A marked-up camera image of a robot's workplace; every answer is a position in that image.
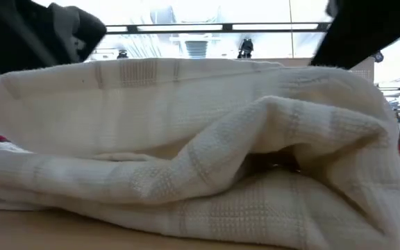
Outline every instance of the ceiling light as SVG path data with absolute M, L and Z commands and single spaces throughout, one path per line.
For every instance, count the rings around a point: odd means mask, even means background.
M 106 28 L 108 32 L 122 32 L 128 30 L 128 27 L 126 26 L 107 26 Z
M 220 31 L 223 25 L 196 25 L 196 24 L 181 24 L 181 25 L 149 25 L 138 26 L 138 31 Z
M 316 29 L 318 24 L 291 24 L 292 29 Z
M 291 24 L 234 24 L 233 29 L 236 31 L 241 30 L 255 30 L 255 31 L 264 31 L 264 30 L 291 30 Z

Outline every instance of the dark fabric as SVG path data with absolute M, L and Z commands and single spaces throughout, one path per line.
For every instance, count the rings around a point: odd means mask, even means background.
M 0 0 L 0 74 L 83 62 L 106 27 L 78 9 L 31 0 Z M 84 42 L 77 51 L 72 38 Z
M 342 7 L 344 0 L 329 0 L 326 5 L 326 14 L 330 17 L 335 17 L 338 10 Z
M 400 38 L 400 1 L 350 0 L 337 13 L 311 65 L 350 69 Z

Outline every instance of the table surface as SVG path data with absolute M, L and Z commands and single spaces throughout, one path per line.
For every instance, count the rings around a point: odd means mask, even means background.
M 0 250 L 2 249 L 252 250 L 273 248 L 163 237 L 150 233 L 127 230 L 62 211 L 0 211 Z

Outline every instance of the ceiling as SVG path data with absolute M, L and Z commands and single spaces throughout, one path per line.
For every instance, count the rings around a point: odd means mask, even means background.
M 48 6 L 52 1 L 35 0 Z M 328 0 L 55 0 L 77 6 L 104 24 L 174 24 L 229 22 L 330 22 L 324 12 Z M 310 58 L 323 33 L 223 33 L 107 35 L 91 60 L 116 59 L 119 49 L 130 58 L 236 58 L 244 38 L 254 44 L 253 58 Z M 382 50 L 375 64 L 374 82 L 400 87 L 400 40 Z M 400 103 L 400 91 L 386 91 L 391 103 Z

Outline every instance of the towel fold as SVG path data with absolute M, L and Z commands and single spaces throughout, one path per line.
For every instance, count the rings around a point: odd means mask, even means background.
M 146 59 L 13 72 L 0 76 L 0 134 L 14 143 L 0 143 L 0 209 L 293 249 L 400 249 L 396 119 L 341 69 Z

